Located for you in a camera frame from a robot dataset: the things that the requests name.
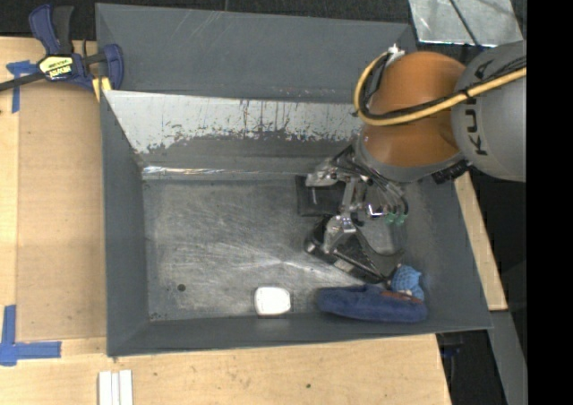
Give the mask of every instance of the wooden surface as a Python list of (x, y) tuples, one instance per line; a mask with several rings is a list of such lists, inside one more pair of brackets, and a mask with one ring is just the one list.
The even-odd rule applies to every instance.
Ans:
[[(4, 46), (11, 58), (3, 49), (0, 65), (43, 55), (35, 39), (5, 39)], [(11, 96), (6, 91), (2, 100)], [(17, 340), (104, 336), (98, 104), (87, 90), (34, 82), (21, 88), (17, 117)]]
[(60, 360), (0, 370), (0, 403), (95, 404), (98, 372), (124, 369), (133, 371), (135, 405), (451, 403), (432, 336), (116, 362), (103, 354), (73, 354), (66, 343), (73, 344), (64, 342)]
[(475, 190), (469, 173), (455, 180), (459, 205), (466, 222), (467, 235), (474, 251), (475, 264), (480, 273), (483, 293), (490, 311), (507, 310), (508, 302), (501, 285), (498, 266), (493, 256), (490, 239), (483, 223), (480, 205), (475, 197)]
[[(0, 69), (4, 69), (8, 61), (37, 60), (42, 53), (41, 45), (33, 39), (0, 38)], [(7, 78), (10, 77), (4, 70), (0, 70), (0, 79)], [(67, 85), (49, 85), (45, 82), (24, 88), (22, 88), (22, 102), (34, 100), (26, 98), (48, 95), (56, 98), (56, 103), (58, 100), (61, 102), (61, 104), (53, 104), (57, 106), (56, 109), (59, 110), (60, 115), (65, 115), (61, 107), (67, 109), (71, 106), (68, 103), (68, 92), (75, 91), (80, 96), (87, 94), (81, 90), (78, 92), (77, 89)], [(79, 324), (82, 331), (93, 330), (93, 332), (85, 337), (78, 336), (64, 340), (61, 359), (29, 360), (22, 361), (13, 368), (0, 367), (0, 391), (2, 391), (0, 403), (93, 404), (97, 400), (98, 372), (106, 369), (118, 371), (126, 368), (133, 370), (136, 405), (148, 403), (450, 403), (438, 346), (433, 335), (288, 348), (107, 358), (104, 354), (106, 340), (101, 336), (103, 333), (99, 336), (92, 335), (100, 332), (98, 323), (105, 320), (105, 317), (94, 316), (102, 311), (102, 308), (97, 304), (94, 305), (94, 302), (103, 298), (105, 294), (103, 284), (96, 284), (103, 282), (101, 257), (98, 258), (98, 252), (101, 253), (101, 250), (96, 247), (91, 249), (86, 247), (88, 243), (94, 244), (93, 232), (96, 230), (93, 229), (90, 234), (82, 234), (82, 228), (80, 228), (81, 225), (87, 225), (89, 229), (95, 228), (97, 222), (101, 221), (101, 212), (95, 207), (95, 198), (93, 198), (94, 193), (97, 193), (100, 187), (94, 188), (90, 180), (78, 182), (81, 195), (86, 195), (84, 192), (88, 192), (88, 199), (91, 200), (88, 201), (89, 218), (76, 211), (77, 203), (68, 193), (75, 187), (75, 183), (70, 183), (65, 189), (56, 188), (56, 191), (61, 191), (63, 195), (61, 198), (56, 198), (54, 193), (41, 193), (38, 189), (35, 191), (36, 199), (32, 194), (25, 195), (29, 198), (20, 206), (20, 223), (24, 220), (26, 222), (34, 220), (31, 214), (22, 212), (22, 209), (25, 207), (25, 211), (28, 211), (35, 201), (43, 211), (43, 217), (40, 216), (40, 218), (47, 222), (48, 228), (57, 230), (53, 219), (48, 217), (62, 215), (62, 212), (67, 212), (64, 218), (76, 222), (77, 228), (60, 228), (59, 232), (40, 233), (40, 235), (48, 235), (44, 238), (49, 243), (49, 250), (45, 249), (49, 260), (40, 260), (34, 267), (33, 260), (23, 256), (22, 252), (26, 251), (30, 257), (38, 253), (38, 250), (28, 248), (28, 245), (34, 241), (33, 229), (20, 224), (19, 229), (25, 234), (18, 244), (18, 272), (16, 273), (15, 214), (18, 201), (16, 170), (18, 137), (30, 132), (30, 138), (24, 136), (20, 142), (22, 157), (32, 159), (28, 150), (25, 151), (22, 148), (24, 142), (26, 145), (30, 142), (30, 145), (36, 146), (36, 151), (46, 153), (46, 155), (37, 155), (40, 159), (46, 159), (45, 164), (34, 163), (38, 171), (46, 168), (53, 170), (46, 166), (49, 161), (47, 147), (54, 147), (55, 141), (52, 141), (53, 136), (42, 139), (38, 132), (39, 128), (34, 127), (34, 122), (29, 121), (28, 118), (26, 118), (28, 121), (22, 120), (25, 128), (21, 128), (19, 132), (18, 115), (10, 113), (11, 96), (11, 93), (0, 93), (0, 110), (2, 110), (0, 114), (0, 145), (2, 146), (0, 147), (2, 151), (0, 163), (3, 165), (5, 174), (0, 180), (0, 188), (2, 188), (2, 193), (0, 193), (0, 260), (2, 261), (0, 305), (18, 302), (18, 316), (23, 320), (21, 332), (24, 333), (35, 325), (31, 321), (42, 324), (42, 320), (45, 321), (45, 319), (26, 313), (26, 311), (22, 314), (21, 303), (28, 305), (30, 311), (36, 306), (40, 312), (43, 311), (44, 315), (49, 315), (56, 321), (63, 319), (61, 316), (58, 317), (58, 314), (68, 314), (72, 318), (76, 315), (76, 318), (72, 320), (65, 317), (67, 321), (70, 321), (69, 323), (64, 322), (64, 325), (59, 327), (52, 326), (50, 331), (60, 331), (62, 327), (73, 328), (74, 325)], [(85, 99), (82, 97), (80, 100), (86, 102), (77, 104), (74, 108), (70, 107), (70, 109), (82, 110), (81, 116), (84, 120), (93, 120), (89, 112), (89, 94)], [(44, 120), (41, 114), (35, 118), (40, 122), (45, 121), (43, 124), (38, 124), (38, 121), (36, 123), (38, 126), (46, 126), (47, 128), (44, 129), (46, 133), (62, 132), (60, 135), (65, 138), (66, 142), (71, 142), (78, 148), (85, 149), (86, 147), (82, 146), (88, 145), (87, 148), (93, 149), (91, 146), (93, 142), (81, 141), (85, 139), (84, 131), (90, 129), (93, 133), (92, 127), (85, 128), (76, 123), (74, 126), (77, 127), (71, 128), (74, 130), (74, 139), (71, 139), (69, 130), (63, 131), (67, 129), (65, 128), (67, 124), (62, 121)], [(68, 159), (66, 169), (69, 171), (80, 169), (80, 166), (87, 161), (81, 159), (83, 157), (80, 157), (80, 154), (66, 155)], [(40, 177), (35, 181), (31, 172), (28, 174), (28, 170), (28, 165), (25, 168), (21, 163), (20, 171), (24, 171), (21, 177), (24, 186), (21, 190), (32, 190), (35, 184), (36, 187), (48, 189), (49, 184), (53, 182), (50, 177)], [(53, 175), (53, 177), (59, 176), (61, 176), (59, 173)], [(478, 212), (475, 210), (476, 201), (471, 182), (468, 179), (462, 179), (457, 183), (457, 189), (464, 199), (462, 207), (466, 206), (464, 208), (466, 222), (473, 224), (474, 221), (478, 221), (479, 225), (481, 215), (479, 219), (475, 217)], [(500, 289), (500, 284), (498, 286), (496, 282), (499, 281), (499, 276), (495, 270), (490, 269), (495, 266), (495, 262), (488, 258), (491, 249), (488, 248), (489, 244), (485, 245), (487, 237), (483, 240), (483, 233), (484, 230), (481, 230), (481, 227), (476, 230), (470, 229), (472, 246), (475, 252), (476, 248), (479, 249), (476, 256), (485, 256), (482, 260), (478, 258), (478, 262), (481, 263), (482, 278), (486, 277), (484, 289), (488, 302), (490, 304), (493, 302), (495, 306), (502, 306), (504, 300), (501, 301), (499, 296), (492, 295), (492, 292)], [(76, 236), (76, 240), (72, 241), (70, 238), (64, 240), (64, 237), (69, 235)], [(43, 246), (46, 244), (36, 243), (36, 247)], [(73, 250), (76, 251), (75, 256), (70, 255)], [(70, 278), (69, 274), (75, 274), (75, 277)], [(492, 284), (488, 284), (487, 280), (492, 280)], [(16, 281), (18, 283), (17, 296), (14, 291)], [(51, 310), (48, 309), (50, 307), (47, 306), (48, 304), (55, 303), (54, 295), (67, 298), (64, 311), (61, 308), (59, 310), (53, 307)], [(64, 337), (42, 336), (41, 338), (62, 339)]]

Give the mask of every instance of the blue cloth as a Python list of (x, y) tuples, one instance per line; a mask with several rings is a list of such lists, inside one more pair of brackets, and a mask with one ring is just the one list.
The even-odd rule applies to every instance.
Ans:
[(0, 366), (15, 366), (18, 360), (27, 358), (60, 358), (61, 341), (16, 343), (16, 306), (4, 308), (2, 342), (0, 343)]
[(412, 295), (423, 301), (423, 290), (420, 287), (420, 277), (422, 274), (408, 265), (400, 266), (390, 283), (390, 289), (394, 292), (410, 290)]
[(422, 301), (372, 284), (320, 289), (317, 303), (326, 313), (380, 323), (418, 323), (428, 316)]

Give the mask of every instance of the blue clamp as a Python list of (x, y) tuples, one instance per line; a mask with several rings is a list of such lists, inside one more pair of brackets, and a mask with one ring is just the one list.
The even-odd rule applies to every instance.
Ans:
[(0, 366), (15, 366), (19, 360), (30, 358), (60, 358), (61, 341), (16, 343), (16, 305), (4, 308)]
[[(93, 91), (93, 74), (87, 65), (94, 62), (107, 63), (107, 77), (114, 89), (119, 89), (124, 79), (124, 61), (118, 45), (104, 46), (103, 55), (82, 58), (73, 53), (73, 45), (69, 36), (69, 22), (73, 7), (64, 6), (53, 8), (51, 4), (43, 4), (35, 8), (29, 16), (29, 23), (34, 38), (39, 40), (46, 50), (46, 57), (38, 63), (39, 70), (50, 82), (67, 82)], [(56, 69), (60, 67), (59, 60), (71, 59), (69, 68), (65, 72), (54, 74), (55, 70), (48, 69), (44, 63), (47, 59), (54, 59)]]

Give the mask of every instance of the white bar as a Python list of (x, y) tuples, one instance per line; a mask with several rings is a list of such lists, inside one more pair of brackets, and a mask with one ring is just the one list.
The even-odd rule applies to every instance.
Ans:
[(119, 403), (121, 405), (133, 405), (133, 381), (131, 370), (119, 372)]
[(111, 374), (111, 403), (112, 405), (121, 405), (119, 401), (119, 374)]
[(111, 372), (99, 372), (98, 375), (98, 405), (113, 405), (111, 392)]

